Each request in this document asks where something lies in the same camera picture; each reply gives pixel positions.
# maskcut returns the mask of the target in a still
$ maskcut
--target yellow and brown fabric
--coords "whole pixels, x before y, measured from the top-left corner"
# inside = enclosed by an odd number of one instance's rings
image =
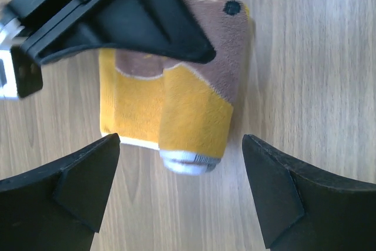
[[[223,157],[248,34],[246,7],[185,0],[216,58],[207,64],[124,50],[100,51],[100,129],[160,150],[164,164],[198,175]]]

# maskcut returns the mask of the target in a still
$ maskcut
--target black circle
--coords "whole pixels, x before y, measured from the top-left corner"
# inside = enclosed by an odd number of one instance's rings
[[[231,16],[235,16],[236,14],[240,13],[240,11],[241,5],[235,0],[227,1],[223,9],[223,12]]]

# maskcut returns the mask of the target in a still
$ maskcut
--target wood grain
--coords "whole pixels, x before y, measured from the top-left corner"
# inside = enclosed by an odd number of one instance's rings
[[[264,250],[240,149],[245,133],[376,182],[376,0],[242,1],[254,19],[251,55],[223,162],[198,178],[179,176],[155,152],[122,146],[92,250]],[[41,93],[0,101],[0,178],[100,138],[96,52],[43,75]]]

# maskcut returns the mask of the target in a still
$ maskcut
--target brown fabric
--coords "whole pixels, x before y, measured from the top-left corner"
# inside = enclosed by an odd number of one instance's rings
[[[224,7],[229,0],[185,0],[193,15],[213,44],[217,56],[207,64],[181,62],[143,53],[116,51],[116,67],[128,76],[150,78],[161,75],[163,68],[183,63],[192,68],[226,101],[234,103],[239,84],[240,61],[248,33],[245,7],[228,15]]]

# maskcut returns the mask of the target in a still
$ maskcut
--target folded towel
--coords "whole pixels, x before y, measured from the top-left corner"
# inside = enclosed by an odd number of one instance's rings
[[[234,0],[185,0],[217,56],[207,64],[102,49],[100,129],[122,143],[160,150],[177,173],[199,175],[223,157],[248,33]]]

